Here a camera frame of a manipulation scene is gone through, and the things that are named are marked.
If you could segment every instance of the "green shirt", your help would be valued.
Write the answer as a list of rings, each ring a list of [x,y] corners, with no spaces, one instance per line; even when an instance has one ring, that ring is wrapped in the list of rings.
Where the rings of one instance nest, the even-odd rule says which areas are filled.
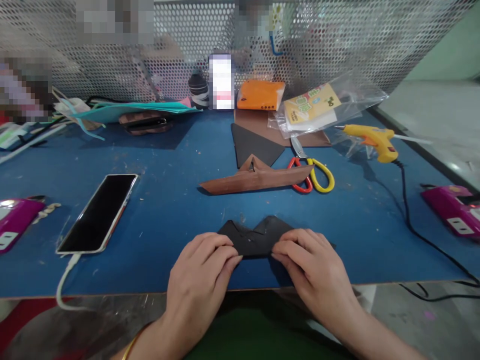
[[[354,359],[272,291],[229,292],[186,359]]]

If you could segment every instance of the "pink device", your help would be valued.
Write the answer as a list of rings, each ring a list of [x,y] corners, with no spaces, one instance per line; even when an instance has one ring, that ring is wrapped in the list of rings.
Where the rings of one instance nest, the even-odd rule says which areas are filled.
[[[0,254],[12,248],[44,207],[43,202],[35,200],[0,201]]]
[[[480,205],[463,186],[438,186],[421,193],[425,201],[458,236],[480,241]]]

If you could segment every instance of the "scissors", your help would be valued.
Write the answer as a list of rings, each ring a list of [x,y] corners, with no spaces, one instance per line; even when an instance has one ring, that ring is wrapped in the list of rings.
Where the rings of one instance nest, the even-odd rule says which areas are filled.
[[[328,179],[328,186],[321,187],[319,182],[317,181],[317,176],[315,175],[315,168],[313,168],[310,172],[310,176],[309,177],[307,176],[305,179],[306,188],[300,187],[296,184],[292,185],[293,188],[303,194],[311,193],[313,190],[313,187],[315,187],[315,189],[320,193],[331,192],[335,186],[335,179],[332,172],[321,162],[315,160],[314,158],[308,157],[307,154],[304,152],[302,144],[300,144],[300,141],[296,137],[291,137],[290,141],[291,141],[291,146],[296,152],[296,157],[293,157],[290,160],[290,163],[288,164],[288,169],[290,169],[294,164],[296,166],[301,166],[300,159],[306,159],[306,162],[308,163],[308,165],[315,164],[318,168],[320,168],[320,170],[322,170],[325,173]]]

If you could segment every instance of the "red scissors handle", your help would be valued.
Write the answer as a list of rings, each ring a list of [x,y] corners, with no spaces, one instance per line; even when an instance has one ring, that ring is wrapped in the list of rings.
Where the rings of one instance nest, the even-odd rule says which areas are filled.
[[[288,164],[288,169],[291,169],[294,164],[296,166],[302,166],[302,164],[300,164],[300,159],[298,157],[292,157],[290,160],[290,163]],[[305,184],[306,184],[306,188],[300,187],[296,184],[292,185],[292,187],[302,194],[311,193],[314,187],[312,185],[312,181],[310,180],[309,176],[305,178]]]

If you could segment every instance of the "yellow label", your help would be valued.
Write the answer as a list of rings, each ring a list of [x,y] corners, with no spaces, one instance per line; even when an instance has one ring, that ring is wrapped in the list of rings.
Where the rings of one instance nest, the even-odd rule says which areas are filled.
[[[329,83],[303,95],[285,100],[285,114],[291,124],[313,120],[340,105],[340,99]]]

